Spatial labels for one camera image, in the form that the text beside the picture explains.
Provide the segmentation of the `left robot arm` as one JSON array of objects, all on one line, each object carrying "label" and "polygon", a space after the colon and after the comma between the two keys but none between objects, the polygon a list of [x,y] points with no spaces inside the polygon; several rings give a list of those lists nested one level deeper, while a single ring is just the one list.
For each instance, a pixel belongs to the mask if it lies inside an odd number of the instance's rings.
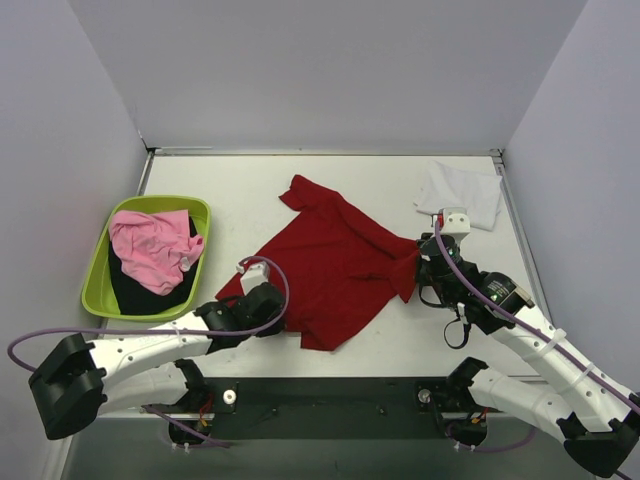
[{"label": "left robot arm", "polygon": [[64,337],[29,379],[46,437],[69,437],[102,414],[136,405],[196,410],[204,402],[205,383],[194,358],[279,333],[288,303],[287,290],[263,282],[139,333]]}]

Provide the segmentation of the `red t-shirt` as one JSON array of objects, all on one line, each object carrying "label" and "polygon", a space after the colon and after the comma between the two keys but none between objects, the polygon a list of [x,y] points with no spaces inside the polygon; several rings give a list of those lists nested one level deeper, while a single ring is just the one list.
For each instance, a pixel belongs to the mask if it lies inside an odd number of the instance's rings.
[{"label": "red t-shirt", "polygon": [[334,351],[394,297],[408,302],[420,257],[413,240],[379,225],[338,192],[296,175],[281,201],[296,217],[258,250],[290,290],[285,329],[307,350]]}]

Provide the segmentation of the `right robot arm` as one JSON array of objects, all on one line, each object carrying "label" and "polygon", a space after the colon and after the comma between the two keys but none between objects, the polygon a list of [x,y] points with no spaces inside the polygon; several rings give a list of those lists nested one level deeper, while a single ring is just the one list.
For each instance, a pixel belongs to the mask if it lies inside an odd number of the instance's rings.
[{"label": "right robot arm", "polygon": [[555,438],[591,474],[616,475],[639,443],[639,395],[605,374],[547,319],[510,277],[464,260],[455,238],[425,233],[417,280],[433,288],[466,330],[478,328],[528,364],[540,389],[469,358],[456,370],[463,392]]}]

